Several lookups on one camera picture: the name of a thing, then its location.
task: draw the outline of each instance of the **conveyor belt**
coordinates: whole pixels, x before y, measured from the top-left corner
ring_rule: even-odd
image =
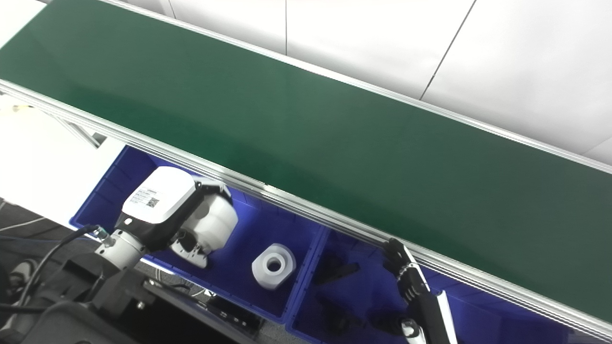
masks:
[[[354,236],[401,237],[436,270],[612,339],[607,165],[113,0],[51,2],[0,50],[0,79],[55,116]]]

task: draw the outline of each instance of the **green conveyor belt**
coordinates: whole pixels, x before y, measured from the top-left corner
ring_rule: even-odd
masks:
[[[96,0],[0,78],[612,322],[608,173]]]

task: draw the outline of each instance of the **qr code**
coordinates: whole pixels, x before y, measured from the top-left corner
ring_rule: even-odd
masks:
[[[155,208],[155,205],[157,205],[157,203],[159,203],[158,199],[151,198],[149,202],[147,203],[147,207]]]

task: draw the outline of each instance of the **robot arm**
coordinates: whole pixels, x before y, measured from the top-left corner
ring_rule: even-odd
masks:
[[[400,320],[409,344],[457,344],[457,336],[446,293],[429,288],[419,264],[410,251],[392,238],[384,245],[384,267],[397,278],[402,298],[412,318]]]
[[[237,222],[225,184],[162,166],[127,198],[113,235],[96,233],[102,245],[95,252],[123,270],[171,247],[206,267],[207,255],[225,245]]]

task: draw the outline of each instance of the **blue storage bin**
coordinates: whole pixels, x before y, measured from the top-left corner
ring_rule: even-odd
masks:
[[[359,271],[333,282],[315,285],[316,276],[330,257],[342,264],[358,263]],[[446,290],[455,330],[464,344],[565,344],[569,330],[524,308],[484,293],[445,275],[423,268],[433,290]],[[332,334],[326,326],[329,304],[354,317],[348,331]],[[341,233],[330,232],[302,285],[286,328],[311,343],[405,344],[374,328],[376,315],[405,312],[394,277],[383,268],[380,249]]]
[[[112,230],[125,200],[158,166],[174,165],[126,147],[70,223],[77,227],[98,224]],[[329,230],[238,190],[230,191],[238,224],[225,247],[209,255],[209,267],[200,269],[170,250],[156,252],[146,259],[253,313],[284,323]],[[298,268],[278,289],[269,291],[255,281],[251,263],[274,243],[293,252]]]

